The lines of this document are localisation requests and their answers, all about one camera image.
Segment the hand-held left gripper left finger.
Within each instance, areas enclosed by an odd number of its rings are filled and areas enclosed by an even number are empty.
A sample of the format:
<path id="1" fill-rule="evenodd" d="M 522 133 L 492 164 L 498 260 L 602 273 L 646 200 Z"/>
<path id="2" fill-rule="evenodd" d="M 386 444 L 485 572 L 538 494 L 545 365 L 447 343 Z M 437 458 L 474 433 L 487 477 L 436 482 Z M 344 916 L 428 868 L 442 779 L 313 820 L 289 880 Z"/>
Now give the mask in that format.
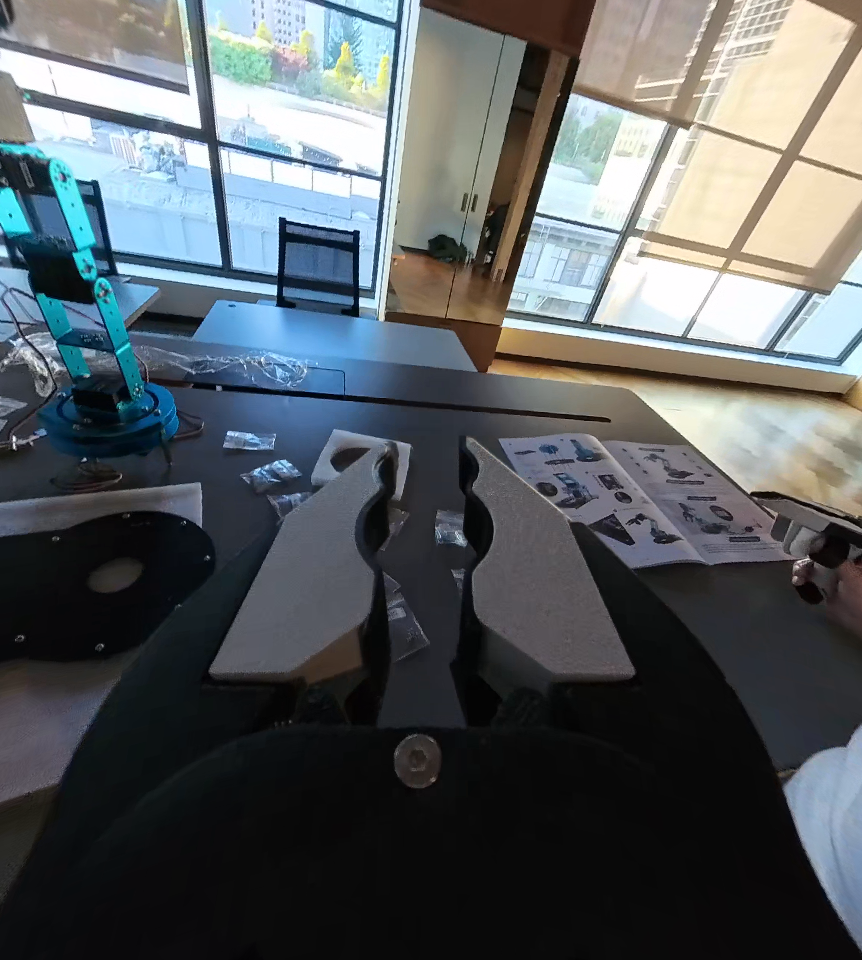
<path id="1" fill-rule="evenodd" d="M 366 450 L 280 523 L 209 678 L 225 686 L 335 690 L 377 711 L 390 667 L 378 554 L 389 539 L 397 445 Z"/>

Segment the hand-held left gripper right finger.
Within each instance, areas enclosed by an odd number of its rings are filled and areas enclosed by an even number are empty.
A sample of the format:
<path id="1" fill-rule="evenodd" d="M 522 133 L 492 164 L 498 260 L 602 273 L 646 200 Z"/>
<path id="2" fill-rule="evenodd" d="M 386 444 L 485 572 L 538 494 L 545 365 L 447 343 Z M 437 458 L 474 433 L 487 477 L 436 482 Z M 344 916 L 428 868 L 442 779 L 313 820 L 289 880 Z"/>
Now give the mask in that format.
<path id="1" fill-rule="evenodd" d="M 465 714 L 517 690 L 620 684 L 635 668 L 565 515 L 477 439 L 461 438 L 463 533 L 452 672 Z"/>

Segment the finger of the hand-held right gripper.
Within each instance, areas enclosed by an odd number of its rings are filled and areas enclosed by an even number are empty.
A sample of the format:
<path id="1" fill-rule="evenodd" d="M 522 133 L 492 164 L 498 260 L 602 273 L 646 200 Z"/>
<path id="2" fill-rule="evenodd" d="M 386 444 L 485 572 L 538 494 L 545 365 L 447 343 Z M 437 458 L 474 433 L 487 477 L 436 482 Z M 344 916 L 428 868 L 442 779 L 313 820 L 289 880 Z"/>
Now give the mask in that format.
<path id="1" fill-rule="evenodd" d="M 773 516 L 772 537 L 785 551 L 812 551 L 826 527 L 826 507 L 774 490 L 754 490 L 750 499 Z"/>

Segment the robot arm instruction booklet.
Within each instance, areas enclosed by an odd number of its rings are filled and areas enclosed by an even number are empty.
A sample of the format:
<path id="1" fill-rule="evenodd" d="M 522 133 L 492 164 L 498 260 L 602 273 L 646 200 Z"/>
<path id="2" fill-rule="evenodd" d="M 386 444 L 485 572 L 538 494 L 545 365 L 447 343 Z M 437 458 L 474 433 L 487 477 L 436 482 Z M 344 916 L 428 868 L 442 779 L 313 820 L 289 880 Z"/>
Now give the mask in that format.
<path id="1" fill-rule="evenodd" d="M 781 562 L 773 518 L 686 444 L 502 438 L 514 471 L 626 566 Z"/>

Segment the black round base plate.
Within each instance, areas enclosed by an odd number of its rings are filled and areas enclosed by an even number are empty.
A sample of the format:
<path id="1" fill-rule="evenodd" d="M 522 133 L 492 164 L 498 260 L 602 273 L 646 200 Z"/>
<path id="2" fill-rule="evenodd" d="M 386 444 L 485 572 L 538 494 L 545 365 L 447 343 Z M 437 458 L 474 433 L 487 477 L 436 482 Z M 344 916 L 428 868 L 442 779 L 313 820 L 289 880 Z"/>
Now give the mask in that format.
<path id="1" fill-rule="evenodd" d="M 108 659 L 146 642 L 213 574 L 191 520 L 156 510 L 0 537 L 0 664 Z"/>

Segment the blue toy robot arm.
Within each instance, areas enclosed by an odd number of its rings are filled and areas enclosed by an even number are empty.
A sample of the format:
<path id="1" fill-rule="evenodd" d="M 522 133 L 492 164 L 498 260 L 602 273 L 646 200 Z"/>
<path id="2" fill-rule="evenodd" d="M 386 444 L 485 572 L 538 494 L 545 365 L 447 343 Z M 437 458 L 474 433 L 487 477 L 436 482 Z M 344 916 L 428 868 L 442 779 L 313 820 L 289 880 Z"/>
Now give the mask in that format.
<path id="1" fill-rule="evenodd" d="M 14 22 L 0 2 L 0 34 Z M 146 455 L 171 460 L 180 429 L 174 398 L 142 375 L 98 239 L 70 167 L 33 145 L 25 98 L 0 70 L 0 237 L 23 258 L 30 294 L 70 384 L 53 386 L 40 423 L 78 459 Z"/>

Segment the dark desk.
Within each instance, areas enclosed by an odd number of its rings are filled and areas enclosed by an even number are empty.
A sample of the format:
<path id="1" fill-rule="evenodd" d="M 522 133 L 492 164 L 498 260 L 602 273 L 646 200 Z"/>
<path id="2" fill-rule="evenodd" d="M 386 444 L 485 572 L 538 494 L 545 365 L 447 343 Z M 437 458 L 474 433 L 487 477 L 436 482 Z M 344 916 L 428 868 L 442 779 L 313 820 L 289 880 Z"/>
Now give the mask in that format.
<path id="1" fill-rule="evenodd" d="M 410 518 L 386 556 L 430 647 L 391 667 L 380 714 L 387 726 L 461 722 L 457 695 L 432 687 L 449 681 L 458 643 L 451 568 L 462 555 L 436 546 L 433 526 L 437 509 L 462 508 L 461 436 L 496 455 L 499 438 L 557 431 L 649 447 L 683 441 L 637 395 L 612 387 L 334 359 L 310 366 L 293 389 L 235 369 L 180 376 L 169 369 L 161 379 L 175 386 L 181 410 L 204 420 L 204 431 L 173 448 L 172 466 L 158 452 L 126 458 L 118 500 L 131 489 L 198 483 L 218 570 L 275 522 L 267 500 L 240 479 L 255 458 L 221 447 L 227 430 L 275 433 L 276 452 L 304 472 L 333 428 L 412 445 L 404 495 Z M 673 565 L 641 578 L 723 670 L 777 769 L 844 743 L 862 722 L 862 649 L 797 598 L 786 563 Z M 0 664 L 0 806 L 53 790 L 123 662 Z"/>

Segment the long crumpled clear plastic wrap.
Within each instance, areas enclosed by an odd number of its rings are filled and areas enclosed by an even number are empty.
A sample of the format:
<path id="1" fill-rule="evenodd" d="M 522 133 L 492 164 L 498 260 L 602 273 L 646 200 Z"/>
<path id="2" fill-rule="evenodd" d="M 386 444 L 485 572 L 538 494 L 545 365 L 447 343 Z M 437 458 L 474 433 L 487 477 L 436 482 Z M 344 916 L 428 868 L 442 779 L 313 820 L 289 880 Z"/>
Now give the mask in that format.
<path id="1" fill-rule="evenodd" d="M 293 389 L 309 373 L 305 361 L 266 351 L 189 353 L 156 344 L 138 344 L 134 354 L 146 372 L 171 378 L 233 376 L 259 386 L 274 384 Z"/>

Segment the white foam sheet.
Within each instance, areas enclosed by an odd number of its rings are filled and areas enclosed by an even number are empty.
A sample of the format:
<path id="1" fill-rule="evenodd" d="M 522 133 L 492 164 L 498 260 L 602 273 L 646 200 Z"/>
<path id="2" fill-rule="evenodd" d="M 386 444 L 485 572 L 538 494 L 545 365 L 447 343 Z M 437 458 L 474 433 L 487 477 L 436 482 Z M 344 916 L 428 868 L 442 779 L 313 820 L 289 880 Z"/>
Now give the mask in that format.
<path id="1" fill-rule="evenodd" d="M 182 484 L 0 503 L 0 537 L 56 534 L 128 508 L 203 521 L 200 485 Z M 57 786 L 122 662 L 117 656 L 93 665 L 0 663 L 0 807 L 38 799 Z"/>

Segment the black mesh office chair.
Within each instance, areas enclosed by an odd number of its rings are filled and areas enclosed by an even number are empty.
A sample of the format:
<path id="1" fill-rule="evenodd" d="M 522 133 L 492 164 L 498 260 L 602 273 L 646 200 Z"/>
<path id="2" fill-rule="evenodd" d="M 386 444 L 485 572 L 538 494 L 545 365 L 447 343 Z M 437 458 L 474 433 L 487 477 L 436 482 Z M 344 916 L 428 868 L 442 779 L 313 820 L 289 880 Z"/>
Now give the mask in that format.
<path id="1" fill-rule="evenodd" d="M 77 187 L 84 204 L 92 232 L 96 238 L 96 246 L 92 252 L 96 260 L 100 276 L 117 276 L 119 274 L 110 242 L 109 227 L 104 208 L 101 186 L 96 180 L 78 179 Z M 70 230 L 63 217 L 60 205 L 56 198 L 40 195 L 18 195 L 18 200 L 25 212 L 30 226 L 38 233 L 56 237 L 66 243 L 71 240 Z"/>
<path id="2" fill-rule="evenodd" d="M 279 218 L 277 307 L 297 308 L 289 291 L 328 294 L 339 299 L 341 315 L 358 318 L 360 266 L 359 230 Z"/>

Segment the beige roller blind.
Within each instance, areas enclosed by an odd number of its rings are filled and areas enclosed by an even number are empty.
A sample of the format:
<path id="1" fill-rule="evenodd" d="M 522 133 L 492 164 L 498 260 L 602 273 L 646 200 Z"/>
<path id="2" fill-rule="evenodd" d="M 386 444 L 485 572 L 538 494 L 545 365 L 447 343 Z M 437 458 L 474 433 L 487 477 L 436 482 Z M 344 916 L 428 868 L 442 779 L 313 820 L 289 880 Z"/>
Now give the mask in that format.
<path id="1" fill-rule="evenodd" d="M 862 252 L 862 1 L 596 2 L 574 90 L 681 133 L 641 256 L 828 293 Z"/>
<path id="2" fill-rule="evenodd" d="M 178 1 L 15 1 L 0 47 L 187 94 Z"/>

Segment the tall white cabinet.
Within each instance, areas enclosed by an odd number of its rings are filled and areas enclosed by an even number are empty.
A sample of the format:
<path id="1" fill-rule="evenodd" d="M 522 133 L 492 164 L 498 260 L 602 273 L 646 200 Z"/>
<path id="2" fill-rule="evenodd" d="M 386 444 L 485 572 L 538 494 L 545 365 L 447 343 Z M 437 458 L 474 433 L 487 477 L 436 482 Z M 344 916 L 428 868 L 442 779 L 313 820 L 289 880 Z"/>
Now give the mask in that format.
<path id="1" fill-rule="evenodd" d="M 394 220 L 388 307 L 392 313 L 496 331 L 508 298 L 482 266 L 489 202 L 526 42 L 422 6 Z M 447 234 L 464 264 L 431 258 Z"/>

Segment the white square foam frame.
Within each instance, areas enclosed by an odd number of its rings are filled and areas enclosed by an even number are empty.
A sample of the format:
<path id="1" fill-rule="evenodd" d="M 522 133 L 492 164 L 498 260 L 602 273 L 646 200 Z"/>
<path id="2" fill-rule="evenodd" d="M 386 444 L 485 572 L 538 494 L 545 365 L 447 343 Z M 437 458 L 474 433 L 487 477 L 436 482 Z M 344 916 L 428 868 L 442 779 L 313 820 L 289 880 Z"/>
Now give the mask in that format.
<path id="1" fill-rule="evenodd" d="M 312 485 L 316 488 L 325 486 L 367 452 L 388 445 L 394 446 L 397 451 L 396 482 L 391 502 L 396 506 L 399 505 L 403 498 L 413 452 L 412 446 L 402 440 L 389 440 L 334 429 L 317 458 L 312 472 Z"/>

